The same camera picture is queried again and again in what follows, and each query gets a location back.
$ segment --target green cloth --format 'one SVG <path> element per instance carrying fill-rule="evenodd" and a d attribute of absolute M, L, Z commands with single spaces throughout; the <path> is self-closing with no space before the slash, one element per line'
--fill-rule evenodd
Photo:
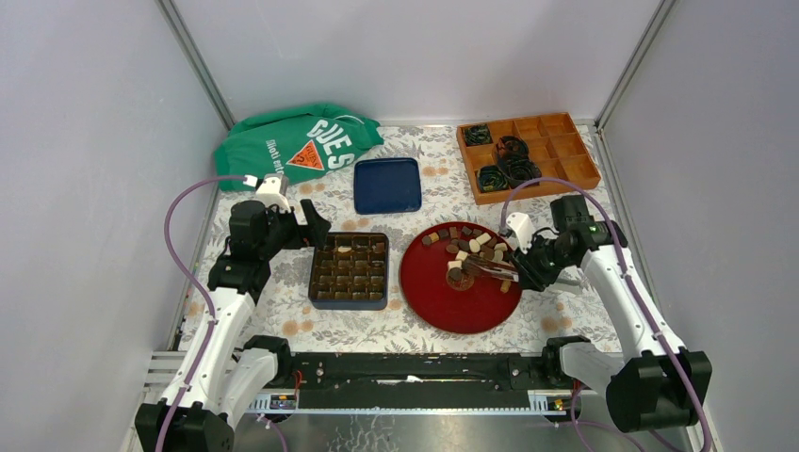
<path fill-rule="evenodd" d="M 383 144 L 377 121 L 333 104 L 311 104 L 253 116 L 236 124 L 214 152 L 218 175 L 280 173 L 296 184 L 354 162 Z M 252 190 L 236 181 L 223 191 Z"/>

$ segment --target patterned tablecloth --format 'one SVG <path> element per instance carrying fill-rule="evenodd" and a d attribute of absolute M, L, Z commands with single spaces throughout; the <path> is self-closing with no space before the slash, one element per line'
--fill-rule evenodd
<path fill-rule="evenodd" d="M 594 143 L 588 127 L 579 132 L 589 151 Z M 476 205 L 465 175 L 464 162 L 455 139 L 455 127 L 382 127 L 383 146 L 364 158 L 413 157 L 419 163 L 422 208 L 409 214 L 359 216 L 352 201 L 353 167 L 331 172 L 310 183 L 291 186 L 287 197 L 313 200 L 332 231 L 368 231 L 388 235 L 390 250 L 389 301 L 382 311 L 320 311 L 307 297 L 313 251 L 282 251 L 271 261 L 272 277 L 239 337 L 240 347 L 255 334 L 288 338 L 294 351 L 361 352 L 539 352 L 553 336 L 583 334 L 600 349 L 620 349 L 615 330 L 596 292 L 586 282 L 580 296 L 555 291 L 524 292 L 514 313 L 503 324 L 479 334 L 461 335 L 438 330 L 418 317 L 400 291 L 402 253 L 411 240 L 433 223 L 472 221 L 491 230 L 499 223 L 501 204 Z M 592 191 L 604 208 L 611 202 L 604 183 Z M 220 194 L 211 234 L 198 268 L 201 282 L 222 250 L 228 235 L 231 207 L 252 198 L 247 192 Z M 509 211 L 533 215 L 535 226 L 551 225 L 549 202 L 555 197 L 511 203 Z M 578 279 L 576 270 L 570 272 Z M 185 312 L 180 349 L 196 331 L 204 301 L 191 294 Z"/>

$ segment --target round red tray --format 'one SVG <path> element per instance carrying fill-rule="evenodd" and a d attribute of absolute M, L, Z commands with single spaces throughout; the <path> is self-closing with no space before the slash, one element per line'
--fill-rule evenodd
<path fill-rule="evenodd" d="M 502 281 L 496 278 L 477 277 L 466 290 L 456 290 L 447 283 L 447 262 L 454 254 L 444 250 L 451 237 L 439 240 L 429 247 L 422 245 L 422 237 L 454 226 L 481 229 L 507 243 L 502 237 L 483 226 L 462 221 L 442 223 L 419 234 L 402 256 L 399 265 L 399 285 L 408 304 L 426 322 L 444 331 L 471 334 L 488 331 L 504 322 L 519 304 L 522 292 L 518 284 L 503 294 Z"/>

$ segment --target orange triangle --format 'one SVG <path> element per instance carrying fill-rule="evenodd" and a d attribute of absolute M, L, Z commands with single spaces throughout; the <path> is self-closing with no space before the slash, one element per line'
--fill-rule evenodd
<path fill-rule="evenodd" d="M 288 165 L 294 165 L 295 167 L 324 171 L 322 159 L 319 157 L 319 151 L 317 151 L 317 144 L 313 139 L 305 143 L 305 146 L 302 146 L 302 149 L 300 149 L 298 153 L 295 153 L 294 156 L 291 157 L 291 160 L 286 163 Z"/>

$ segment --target white wall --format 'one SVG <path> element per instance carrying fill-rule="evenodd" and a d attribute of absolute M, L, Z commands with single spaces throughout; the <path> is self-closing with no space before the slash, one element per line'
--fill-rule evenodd
<path fill-rule="evenodd" d="M 607 130 L 726 452 L 799 450 L 799 3 L 682 2 Z"/>
<path fill-rule="evenodd" d="M 223 135 L 155 1 L 0 6 L 0 450 L 119 448 Z"/>
<path fill-rule="evenodd" d="M 658 0 L 178 0 L 238 120 L 333 101 L 381 121 L 594 118 Z"/>

